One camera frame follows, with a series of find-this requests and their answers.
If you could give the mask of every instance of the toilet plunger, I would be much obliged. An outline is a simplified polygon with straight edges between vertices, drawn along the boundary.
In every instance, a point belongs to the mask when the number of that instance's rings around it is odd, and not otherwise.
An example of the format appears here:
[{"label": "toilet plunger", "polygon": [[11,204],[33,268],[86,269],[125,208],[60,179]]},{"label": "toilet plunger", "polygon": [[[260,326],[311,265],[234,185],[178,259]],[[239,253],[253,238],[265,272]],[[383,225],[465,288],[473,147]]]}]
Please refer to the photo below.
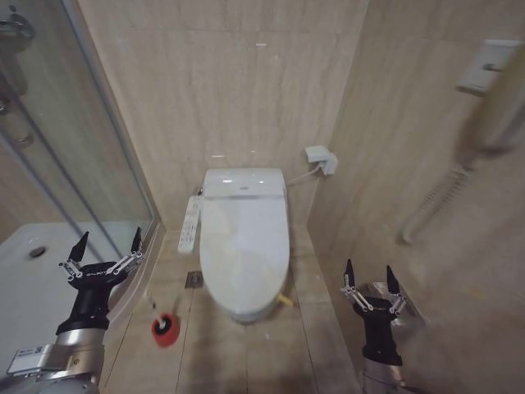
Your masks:
[{"label": "toilet plunger", "polygon": [[155,320],[151,324],[153,339],[161,348],[173,345],[180,333],[179,320],[172,314],[160,314],[151,294],[148,292],[145,295],[155,315]]}]

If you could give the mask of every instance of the bathroom wall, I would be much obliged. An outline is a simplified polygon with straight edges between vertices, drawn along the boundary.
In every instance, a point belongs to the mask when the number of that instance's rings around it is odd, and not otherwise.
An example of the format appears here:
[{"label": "bathroom wall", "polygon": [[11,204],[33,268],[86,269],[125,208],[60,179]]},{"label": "bathroom wall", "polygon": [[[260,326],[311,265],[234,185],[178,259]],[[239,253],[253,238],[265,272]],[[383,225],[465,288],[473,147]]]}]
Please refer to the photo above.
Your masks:
[{"label": "bathroom wall", "polygon": [[[308,171],[328,144],[366,0],[79,0],[162,220],[210,167]],[[289,189],[305,224],[317,181]]]},{"label": "bathroom wall", "polygon": [[520,1],[371,0],[308,229],[358,367],[361,322],[339,293],[393,266],[427,321],[398,336],[412,383],[432,392],[520,392],[525,361],[525,145],[485,162],[419,244],[399,229],[459,153],[479,98],[454,87],[483,39],[523,39]]}]

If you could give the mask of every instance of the toilet lid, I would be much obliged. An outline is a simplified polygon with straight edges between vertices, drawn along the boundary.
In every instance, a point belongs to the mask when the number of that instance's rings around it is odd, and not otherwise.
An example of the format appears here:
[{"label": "toilet lid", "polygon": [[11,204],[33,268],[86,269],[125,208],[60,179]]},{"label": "toilet lid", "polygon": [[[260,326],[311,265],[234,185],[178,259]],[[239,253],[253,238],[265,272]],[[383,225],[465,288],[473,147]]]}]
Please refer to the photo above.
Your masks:
[{"label": "toilet lid", "polygon": [[223,308],[247,314],[268,306],[281,292],[289,257],[284,196],[204,200],[201,267]]}]

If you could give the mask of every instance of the white toilet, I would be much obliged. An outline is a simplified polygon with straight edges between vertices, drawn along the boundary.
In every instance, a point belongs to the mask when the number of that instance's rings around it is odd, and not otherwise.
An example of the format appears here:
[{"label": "white toilet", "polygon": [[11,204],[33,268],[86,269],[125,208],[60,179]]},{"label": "white toilet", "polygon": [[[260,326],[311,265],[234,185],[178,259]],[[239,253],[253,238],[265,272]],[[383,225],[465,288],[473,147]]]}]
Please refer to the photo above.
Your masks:
[{"label": "white toilet", "polygon": [[213,299],[237,321],[268,314],[290,258],[286,188],[278,168],[208,170],[200,263]]}]

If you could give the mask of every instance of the shower drain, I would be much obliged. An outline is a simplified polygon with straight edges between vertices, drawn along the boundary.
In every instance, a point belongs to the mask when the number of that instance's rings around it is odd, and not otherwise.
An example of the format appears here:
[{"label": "shower drain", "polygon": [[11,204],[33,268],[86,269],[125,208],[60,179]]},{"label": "shower drain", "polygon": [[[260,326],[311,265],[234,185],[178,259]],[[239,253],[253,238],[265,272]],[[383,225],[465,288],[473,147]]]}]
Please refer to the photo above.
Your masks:
[{"label": "shower drain", "polygon": [[201,271],[190,271],[186,277],[186,289],[199,289],[203,286],[203,273]]},{"label": "shower drain", "polygon": [[48,248],[46,248],[45,246],[39,246],[38,248],[34,248],[33,250],[31,250],[29,256],[32,259],[36,259],[37,257],[40,257],[42,254],[46,253],[47,250]]}]

